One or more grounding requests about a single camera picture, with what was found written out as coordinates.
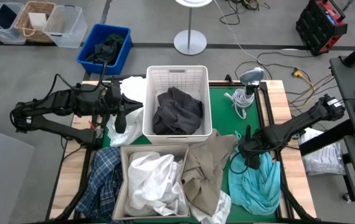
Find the plaid fabric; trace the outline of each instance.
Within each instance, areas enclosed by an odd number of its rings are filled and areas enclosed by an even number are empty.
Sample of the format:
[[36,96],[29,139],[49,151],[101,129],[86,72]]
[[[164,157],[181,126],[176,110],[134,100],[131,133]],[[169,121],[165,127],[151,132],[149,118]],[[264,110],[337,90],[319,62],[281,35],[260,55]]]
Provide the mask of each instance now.
[[106,147],[97,151],[92,161],[88,188],[76,210],[86,217],[101,218],[107,223],[129,223],[112,220],[122,180],[120,149]]

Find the concrete floor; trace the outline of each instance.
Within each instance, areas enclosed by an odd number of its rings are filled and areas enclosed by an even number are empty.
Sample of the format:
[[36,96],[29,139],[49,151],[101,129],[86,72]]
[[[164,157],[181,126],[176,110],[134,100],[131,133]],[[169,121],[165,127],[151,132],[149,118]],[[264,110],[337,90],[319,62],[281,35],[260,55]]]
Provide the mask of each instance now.
[[[73,4],[83,9],[88,24],[87,34],[93,24],[106,19],[107,24],[128,26],[132,30],[134,44],[173,42],[173,37],[181,30],[187,29],[188,10],[173,0],[112,0],[107,10],[106,0],[51,0],[57,4]],[[279,51],[268,49],[271,45],[302,45],[294,24],[307,0],[265,0],[271,7],[268,11],[261,8],[259,12],[245,12],[240,15],[241,25],[232,28],[237,34],[239,43],[250,45],[249,54],[262,52],[284,52],[293,55],[308,55],[305,51]],[[336,1],[343,6],[346,0]],[[225,13],[229,7],[225,1],[218,0]],[[348,33],[338,42],[340,46],[355,46],[355,2],[346,11],[345,21],[349,24]],[[214,3],[193,11],[193,28],[203,32],[210,44],[233,44],[234,39],[225,25],[218,19],[220,12]],[[0,45],[0,133],[24,141],[35,147],[35,152],[28,173],[10,217],[10,223],[37,222],[45,218],[50,196],[57,176],[62,156],[60,138],[42,131],[27,134],[15,133],[9,122],[9,112],[18,101],[29,101],[43,97],[50,88],[55,73],[62,74],[70,83],[82,81],[85,73],[75,62],[79,49],[61,49],[58,47],[28,47]],[[329,74],[328,60],[350,52],[331,51],[328,54],[313,58],[282,57],[264,55],[263,63],[281,63],[306,71],[313,82]],[[206,49],[203,53],[188,57],[178,53],[174,48],[134,47],[128,56],[122,71],[123,75],[144,74],[151,65],[205,65],[209,70],[209,79],[220,80],[226,74],[234,77],[234,70],[244,61],[251,60],[237,49]],[[252,68],[243,65],[239,72]],[[273,79],[283,80],[287,91],[303,91],[308,85],[303,80],[291,76],[292,70],[276,66],[269,67]],[[90,76],[96,80],[98,75]],[[325,87],[335,86],[334,81]],[[65,88],[58,83],[56,89]],[[341,99],[337,88],[325,91],[331,96]],[[289,100],[295,96],[288,95]],[[56,117],[51,119],[70,124],[72,117]],[[335,122],[322,122],[326,128],[332,128]],[[341,200],[346,193],[343,178],[334,175],[308,177],[313,201],[318,217],[322,220],[355,223],[355,202],[347,204]]]

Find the wicker basket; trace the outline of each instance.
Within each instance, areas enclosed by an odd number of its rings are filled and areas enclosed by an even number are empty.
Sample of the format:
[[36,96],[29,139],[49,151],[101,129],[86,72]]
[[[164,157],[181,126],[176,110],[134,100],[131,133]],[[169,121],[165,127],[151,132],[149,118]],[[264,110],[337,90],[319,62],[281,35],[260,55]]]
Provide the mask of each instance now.
[[45,13],[47,17],[49,17],[54,9],[56,4],[52,2],[44,2],[44,1],[29,1],[24,10],[22,11],[20,19],[17,21],[14,28],[18,30],[27,40],[31,40],[34,42],[42,42],[42,43],[52,43],[52,39],[48,37],[41,30],[35,30],[31,26],[31,22],[29,21],[29,12],[38,12]]

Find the white cable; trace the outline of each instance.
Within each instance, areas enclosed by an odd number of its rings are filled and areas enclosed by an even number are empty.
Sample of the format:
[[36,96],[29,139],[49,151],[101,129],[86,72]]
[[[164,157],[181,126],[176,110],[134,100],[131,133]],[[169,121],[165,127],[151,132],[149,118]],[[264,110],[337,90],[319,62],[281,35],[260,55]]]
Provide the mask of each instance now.
[[245,112],[245,109],[252,104],[253,99],[255,98],[255,95],[252,94],[252,95],[248,96],[245,93],[245,87],[244,87],[244,88],[236,89],[232,96],[230,96],[228,93],[225,93],[224,96],[229,97],[232,100],[232,102],[233,102],[232,106],[235,107],[235,112],[237,113],[237,115],[241,119],[245,119],[247,117],[247,113]]
[[233,35],[234,35],[234,39],[235,39],[235,43],[241,48],[242,51],[244,51],[244,53],[246,53],[248,56],[251,56],[253,57],[258,63],[260,63],[259,59],[251,54],[248,54],[242,47],[241,45],[239,44],[238,40],[237,40],[237,36],[235,35],[235,32],[232,28],[230,28],[230,26],[228,25],[227,23],[227,20],[226,20],[226,17],[225,17],[225,14],[222,12],[222,9],[219,7],[219,4],[216,2],[216,0],[214,0],[214,2],[216,3],[217,7],[219,8],[219,11],[220,13],[222,13],[222,16],[223,18],[225,19],[225,22],[226,22],[226,25],[227,27],[229,28],[230,31],[232,31]]

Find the green tabletop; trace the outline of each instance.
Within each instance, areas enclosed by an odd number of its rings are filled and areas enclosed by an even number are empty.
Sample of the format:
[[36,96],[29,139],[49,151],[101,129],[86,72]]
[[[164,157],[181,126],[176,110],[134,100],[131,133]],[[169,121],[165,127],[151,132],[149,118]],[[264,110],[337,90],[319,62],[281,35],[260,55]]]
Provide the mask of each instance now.
[[[251,107],[247,110],[247,119],[242,120],[237,116],[235,110],[232,108],[232,102],[224,97],[224,93],[229,93],[232,95],[235,88],[232,87],[209,87],[209,93],[211,97],[211,115],[212,115],[212,127],[218,130],[220,134],[234,134],[235,131],[244,136],[245,129],[247,125],[251,125],[251,134],[260,128],[259,116],[257,111],[257,105],[254,102]],[[103,146],[109,146],[111,139],[107,136],[107,130],[104,137]],[[141,136],[133,144],[151,144],[150,141]],[[230,162],[226,163],[222,190],[230,195],[229,192],[229,167]],[[274,222],[276,221],[275,214],[273,215],[252,215],[247,212],[243,207],[238,205],[233,205],[230,209],[229,217],[227,222]],[[198,223],[194,217],[190,218],[159,218],[159,219],[137,219],[136,223]]]

